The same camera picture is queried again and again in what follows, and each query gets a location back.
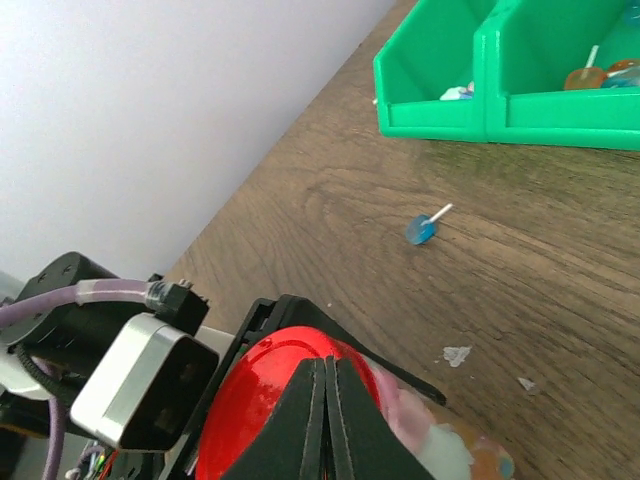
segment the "colorful candy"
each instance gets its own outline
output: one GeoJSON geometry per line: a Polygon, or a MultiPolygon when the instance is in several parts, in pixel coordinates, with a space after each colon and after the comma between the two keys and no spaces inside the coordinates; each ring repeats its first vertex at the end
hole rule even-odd
{"type": "Polygon", "coordinates": [[[421,245],[436,234],[436,222],[453,207],[453,203],[448,203],[441,208],[433,217],[428,215],[418,215],[407,226],[405,237],[414,245],[421,245]]]}
{"type": "Polygon", "coordinates": [[[473,98],[474,90],[475,84],[473,82],[466,87],[451,87],[440,96],[440,100],[468,100],[473,98]]]}
{"type": "Polygon", "coordinates": [[[638,66],[640,66],[640,58],[628,58],[627,60],[620,60],[607,69],[607,74],[611,75],[612,73],[621,72],[631,67],[638,66]]]}
{"type": "Polygon", "coordinates": [[[602,88],[620,87],[640,87],[640,66],[617,72],[602,84],[602,88]]]}

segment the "wire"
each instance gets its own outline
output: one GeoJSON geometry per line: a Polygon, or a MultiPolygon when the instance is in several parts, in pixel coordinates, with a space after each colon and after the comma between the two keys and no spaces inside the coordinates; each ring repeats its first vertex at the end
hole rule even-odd
{"type": "Polygon", "coordinates": [[[76,464],[76,466],[71,470],[67,471],[65,478],[69,480],[79,479],[80,475],[82,474],[82,464],[93,455],[102,454],[102,453],[104,453],[104,447],[100,445],[87,446],[84,449],[84,451],[80,454],[80,457],[78,458],[78,463],[76,464]]]}
{"type": "Polygon", "coordinates": [[[117,456],[118,456],[118,451],[116,450],[111,454],[111,456],[109,457],[109,460],[107,460],[107,464],[104,466],[104,470],[102,470],[102,474],[100,474],[100,477],[98,478],[98,480],[105,480],[109,476],[109,470],[111,470],[111,467],[113,466],[113,462],[116,461],[117,456]]]}
{"type": "Polygon", "coordinates": [[[105,461],[105,454],[102,453],[98,455],[98,458],[95,460],[93,465],[89,467],[89,471],[84,477],[85,480],[96,480],[98,478],[99,473],[101,472],[101,467],[104,465],[104,461],[105,461]]]}
{"type": "Polygon", "coordinates": [[[162,303],[171,285],[173,284],[162,281],[149,283],[119,278],[81,280],[75,285],[51,290],[1,307],[0,329],[71,303],[83,305],[95,302],[133,302],[151,306],[151,302],[156,305],[157,302],[162,303]]]}
{"type": "MultiPolygon", "coordinates": [[[[91,440],[90,440],[90,441],[87,443],[87,448],[89,448],[89,447],[95,447],[95,446],[97,446],[97,445],[98,445],[98,442],[97,442],[97,441],[95,441],[95,440],[91,441],[91,440]]],[[[89,459],[89,472],[93,472],[93,469],[94,469],[94,468],[95,468],[95,466],[96,466],[96,463],[97,463],[97,461],[98,461],[98,458],[100,458],[100,455],[98,455],[98,454],[96,454],[96,453],[94,453],[93,455],[91,455],[91,458],[89,459]]]]}
{"type": "Polygon", "coordinates": [[[98,442],[95,440],[87,440],[87,443],[84,444],[84,448],[82,449],[82,453],[86,452],[88,448],[95,447],[98,445],[98,442]]]}
{"type": "MultiPolygon", "coordinates": [[[[40,368],[43,373],[53,377],[56,371],[50,365],[42,362],[40,368]]],[[[42,480],[56,480],[62,461],[62,449],[64,448],[64,432],[67,414],[60,400],[56,397],[49,399],[49,450],[47,461],[42,472],[42,480]]]]}
{"type": "Polygon", "coordinates": [[[16,356],[27,373],[31,375],[36,382],[42,385],[47,392],[58,398],[66,407],[73,405],[77,392],[73,388],[64,385],[57,378],[48,375],[44,371],[44,368],[47,368],[47,365],[41,362],[39,366],[33,358],[31,358],[31,355],[27,352],[24,344],[20,343],[16,345],[16,356]]]}

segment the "wooden table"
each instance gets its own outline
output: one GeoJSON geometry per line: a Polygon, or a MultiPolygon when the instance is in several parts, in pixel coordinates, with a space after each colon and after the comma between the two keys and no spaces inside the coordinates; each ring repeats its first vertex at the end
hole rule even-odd
{"type": "Polygon", "coordinates": [[[258,297],[312,299],[504,438],[518,480],[640,478],[640,154],[381,137],[371,62],[411,3],[170,277],[194,281],[229,332],[258,297]],[[413,216],[447,202],[438,236],[410,245],[413,216]],[[472,350],[451,368],[446,346],[472,350]]]}

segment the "paper scrap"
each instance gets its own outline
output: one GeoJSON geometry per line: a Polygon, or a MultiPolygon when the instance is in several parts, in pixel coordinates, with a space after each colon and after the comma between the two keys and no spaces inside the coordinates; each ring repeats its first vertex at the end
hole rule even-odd
{"type": "Polygon", "coordinates": [[[540,391],[538,385],[536,385],[535,382],[532,382],[528,378],[518,377],[518,382],[520,382],[522,388],[524,388],[529,395],[535,395],[540,391]]]}
{"type": "Polygon", "coordinates": [[[471,353],[471,347],[444,347],[442,349],[444,358],[453,368],[459,367],[471,353]]]}

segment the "orange lollipop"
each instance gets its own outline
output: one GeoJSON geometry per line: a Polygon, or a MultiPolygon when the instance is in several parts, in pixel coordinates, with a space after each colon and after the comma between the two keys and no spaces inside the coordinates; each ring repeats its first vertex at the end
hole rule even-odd
{"type": "Polygon", "coordinates": [[[640,58],[627,58],[626,60],[620,60],[619,62],[614,63],[607,69],[607,73],[611,75],[612,73],[621,72],[623,70],[627,70],[631,67],[640,66],[640,58]]]}
{"type": "Polygon", "coordinates": [[[596,55],[598,55],[598,45],[594,45],[589,54],[589,59],[585,68],[580,68],[569,74],[564,82],[565,90],[582,90],[585,88],[600,88],[607,79],[607,74],[600,67],[594,67],[596,55]]]}

